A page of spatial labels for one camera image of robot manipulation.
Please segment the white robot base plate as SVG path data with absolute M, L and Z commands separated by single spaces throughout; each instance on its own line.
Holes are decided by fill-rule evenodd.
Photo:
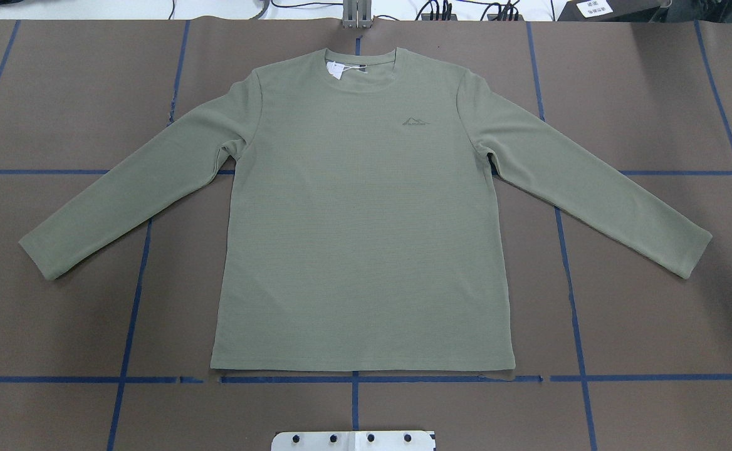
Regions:
M 435 434 L 423 430 L 277 433 L 271 450 L 436 450 Z

